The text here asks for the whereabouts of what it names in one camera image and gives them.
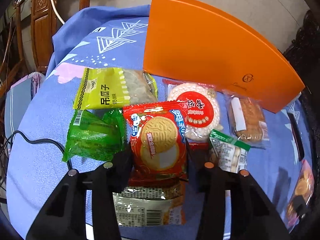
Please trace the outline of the pink cracker bag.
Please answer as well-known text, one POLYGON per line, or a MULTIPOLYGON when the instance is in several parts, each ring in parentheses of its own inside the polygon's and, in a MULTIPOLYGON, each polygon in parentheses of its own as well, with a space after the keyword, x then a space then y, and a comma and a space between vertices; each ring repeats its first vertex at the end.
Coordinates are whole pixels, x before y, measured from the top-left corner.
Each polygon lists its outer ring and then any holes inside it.
POLYGON ((314 183, 312 168, 307 160, 303 160, 298 181, 286 210, 289 231, 307 214, 308 204, 314 191, 314 183))

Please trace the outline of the clear brown pastry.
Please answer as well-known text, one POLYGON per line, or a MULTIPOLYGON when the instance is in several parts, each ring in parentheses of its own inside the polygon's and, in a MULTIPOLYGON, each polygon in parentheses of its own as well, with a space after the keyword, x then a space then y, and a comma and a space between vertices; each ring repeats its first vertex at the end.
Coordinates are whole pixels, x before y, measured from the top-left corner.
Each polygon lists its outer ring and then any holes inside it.
POLYGON ((252 147, 268 148, 268 127, 259 102, 228 90, 222 92, 226 100, 231 135, 252 147))

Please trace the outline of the red biscuit packet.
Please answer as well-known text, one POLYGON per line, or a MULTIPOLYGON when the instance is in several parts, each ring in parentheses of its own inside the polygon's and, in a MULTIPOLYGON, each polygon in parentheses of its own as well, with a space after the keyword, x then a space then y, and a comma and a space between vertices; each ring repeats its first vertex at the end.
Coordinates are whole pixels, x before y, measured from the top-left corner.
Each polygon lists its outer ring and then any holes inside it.
POLYGON ((175 100, 124 107, 134 165, 130 186, 167 187, 186 180, 185 108, 175 100))

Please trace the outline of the round rice cake red label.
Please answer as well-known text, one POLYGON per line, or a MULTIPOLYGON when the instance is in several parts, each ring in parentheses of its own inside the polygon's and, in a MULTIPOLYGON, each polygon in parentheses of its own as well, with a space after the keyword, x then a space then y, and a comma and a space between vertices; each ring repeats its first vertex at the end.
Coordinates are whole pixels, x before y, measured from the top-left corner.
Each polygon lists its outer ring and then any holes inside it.
POLYGON ((193 141, 205 141, 212 130, 222 131, 221 109, 214 85, 163 79, 166 99, 184 103, 185 136, 193 141))

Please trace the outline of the green white small snack packet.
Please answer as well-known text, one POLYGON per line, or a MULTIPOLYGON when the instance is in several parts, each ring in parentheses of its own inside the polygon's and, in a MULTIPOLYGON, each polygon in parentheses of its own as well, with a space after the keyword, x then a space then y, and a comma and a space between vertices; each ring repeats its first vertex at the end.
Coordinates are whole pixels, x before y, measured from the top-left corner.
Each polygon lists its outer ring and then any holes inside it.
POLYGON ((247 155, 251 146, 241 140, 213 129, 209 136, 210 161, 227 172, 247 169, 247 155))

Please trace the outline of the orange grey noodle snack packet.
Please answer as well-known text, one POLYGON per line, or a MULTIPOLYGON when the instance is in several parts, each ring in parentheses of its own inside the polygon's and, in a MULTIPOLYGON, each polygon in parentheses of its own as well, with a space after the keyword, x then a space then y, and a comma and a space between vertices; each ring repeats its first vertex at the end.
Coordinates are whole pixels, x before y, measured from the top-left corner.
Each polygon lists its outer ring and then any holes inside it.
POLYGON ((119 226, 146 227, 183 225, 185 183, 171 187, 127 186, 114 193, 114 207, 119 226))

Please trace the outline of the green wrapped snack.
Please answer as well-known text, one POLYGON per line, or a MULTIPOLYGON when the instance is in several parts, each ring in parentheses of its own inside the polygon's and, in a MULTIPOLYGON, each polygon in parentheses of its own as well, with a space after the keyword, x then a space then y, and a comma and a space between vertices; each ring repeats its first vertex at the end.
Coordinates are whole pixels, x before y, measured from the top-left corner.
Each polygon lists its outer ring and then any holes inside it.
POLYGON ((111 161, 125 150, 126 124, 121 108, 106 111, 99 117, 88 110, 76 110, 67 133, 62 160, 69 161, 77 155, 99 161, 111 161))

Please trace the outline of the yellow green seed packet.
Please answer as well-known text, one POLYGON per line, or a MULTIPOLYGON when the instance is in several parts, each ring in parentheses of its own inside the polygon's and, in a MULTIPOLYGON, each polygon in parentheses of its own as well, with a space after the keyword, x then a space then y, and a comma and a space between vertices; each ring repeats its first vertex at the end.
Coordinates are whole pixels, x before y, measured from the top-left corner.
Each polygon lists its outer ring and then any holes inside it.
POLYGON ((85 68, 73 108, 76 110, 123 108, 158 100, 155 79, 142 70, 85 68))

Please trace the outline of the blue patterned tablecloth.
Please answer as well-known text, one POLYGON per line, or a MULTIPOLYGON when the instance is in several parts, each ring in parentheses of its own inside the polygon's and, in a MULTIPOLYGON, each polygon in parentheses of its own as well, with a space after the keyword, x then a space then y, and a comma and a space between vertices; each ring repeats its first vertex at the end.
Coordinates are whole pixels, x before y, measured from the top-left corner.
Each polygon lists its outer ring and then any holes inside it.
MULTIPOLYGON (((142 70, 150 5, 132 8, 90 7, 73 15, 54 35, 54 53, 46 80, 30 102, 19 128, 29 139, 50 138, 66 144, 74 114, 73 101, 84 67, 142 70)), ((285 209, 298 180, 301 162, 289 129, 293 113, 302 133, 305 159, 312 167, 310 136, 299 101, 277 114, 264 110, 270 146, 252 148, 247 168, 285 219, 285 209)), ((7 172, 10 221, 25 238, 39 210, 67 173, 61 151, 53 144, 31 145, 16 135, 7 172)), ((121 227, 133 239, 195 239, 203 194, 189 184, 184 225, 121 227)))

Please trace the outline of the orange cardboard box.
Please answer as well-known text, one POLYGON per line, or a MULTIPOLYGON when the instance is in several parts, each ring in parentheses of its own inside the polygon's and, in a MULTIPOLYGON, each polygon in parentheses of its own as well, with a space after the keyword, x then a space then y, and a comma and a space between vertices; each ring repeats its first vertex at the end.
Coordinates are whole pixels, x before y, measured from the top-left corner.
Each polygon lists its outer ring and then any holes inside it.
POLYGON ((304 89, 282 53, 236 17, 197 0, 152 0, 143 69, 211 84, 276 113, 304 89))

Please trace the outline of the carved wooden chair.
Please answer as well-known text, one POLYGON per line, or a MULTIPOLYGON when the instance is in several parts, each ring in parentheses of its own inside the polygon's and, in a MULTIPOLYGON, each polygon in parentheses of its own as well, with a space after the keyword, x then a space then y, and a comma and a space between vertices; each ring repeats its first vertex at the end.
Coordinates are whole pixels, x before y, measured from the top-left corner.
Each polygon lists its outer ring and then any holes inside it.
MULTIPOLYGON (((7 45, 1 62, 1 96, 9 86, 23 74, 29 74, 23 52, 21 5, 24 0, 17 0, 14 4, 15 21, 9 23, 7 45), (13 38, 17 38, 17 62, 9 66, 9 53, 13 38)), ((45 74, 50 57, 53 53, 52 36, 56 33, 57 21, 64 23, 56 9, 57 0, 31 0, 31 46, 35 67, 38 72, 45 74)))

